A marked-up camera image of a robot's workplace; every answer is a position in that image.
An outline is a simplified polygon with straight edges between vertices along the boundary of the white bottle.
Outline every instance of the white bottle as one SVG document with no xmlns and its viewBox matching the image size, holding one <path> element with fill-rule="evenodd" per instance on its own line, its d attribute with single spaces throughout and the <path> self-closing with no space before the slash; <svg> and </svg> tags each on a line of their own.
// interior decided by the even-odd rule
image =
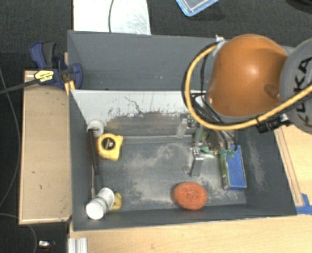
<svg viewBox="0 0 312 253">
<path fill-rule="evenodd" d="M 114 204 L 115 194 L 109 188 L 102 188 L 86 207 L 87 215 L 94 220 L 101 219 Z"/>
</svg>

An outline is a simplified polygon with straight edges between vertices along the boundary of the blue tape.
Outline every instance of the blue tape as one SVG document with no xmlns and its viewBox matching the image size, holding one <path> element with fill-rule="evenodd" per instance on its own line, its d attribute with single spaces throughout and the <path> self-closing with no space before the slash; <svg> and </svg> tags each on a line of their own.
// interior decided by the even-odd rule
<svg viewBox="0 0 312 253">
<path fill-rule="evenodd" d="M 304 200 L 304 206 L 296 207 L 298 215 L 310 215 L 312 216 L 312 205 L 309 204 L 309 200 L 306 194 L 302 193 L 302 198 Z"/>
</svg>

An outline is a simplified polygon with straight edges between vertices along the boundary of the clamp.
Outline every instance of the clamp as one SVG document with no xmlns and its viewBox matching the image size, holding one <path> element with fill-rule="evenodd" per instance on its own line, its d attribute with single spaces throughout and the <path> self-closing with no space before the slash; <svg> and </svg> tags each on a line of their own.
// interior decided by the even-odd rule
<svg viewBox="0 0 312 253">
<path fill-rule="evenodd" d="M 37 69 L 49 69 L 53 71 L 53 78 L 40 84 L 48 84 L 59 89 L 64 89 L 65 80 L 63 76 L 73 74 L 75 88 L 81 88 L 83 81 L 82 68 L 79 63 L 74 63 L 69 69 L 63 59 L 54 55 L 56 44 L 54 42 L 37 42 L 30 48 L 30 55 Z"/>
</svg>

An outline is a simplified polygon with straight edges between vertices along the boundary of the wooden board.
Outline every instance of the wooden board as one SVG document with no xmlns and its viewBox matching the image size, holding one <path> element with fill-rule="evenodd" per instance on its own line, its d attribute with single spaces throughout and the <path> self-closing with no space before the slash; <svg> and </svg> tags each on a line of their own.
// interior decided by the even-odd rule
<svg viewBox="0 0 312 253">
<path fill-rule="evenodd" d="M 25 72 L 25 81 L 33 79 Z M 48 85 L 24 89 L 19 223 L 71 216 L 68 97 Z"/>
</svg>

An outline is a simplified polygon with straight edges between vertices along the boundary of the round sponge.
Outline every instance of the round sponge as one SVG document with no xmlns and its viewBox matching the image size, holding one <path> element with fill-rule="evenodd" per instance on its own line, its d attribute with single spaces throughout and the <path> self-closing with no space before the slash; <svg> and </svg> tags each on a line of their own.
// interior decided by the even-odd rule
<svg viewBox="0 0 312 253">
<path fill-rule="evenodd" d="M 199 210 L 206 204 L 207 192 L 196 182 L 183 182 L 174 189 L 173 198 L 182 208 Z"/>
</svg>

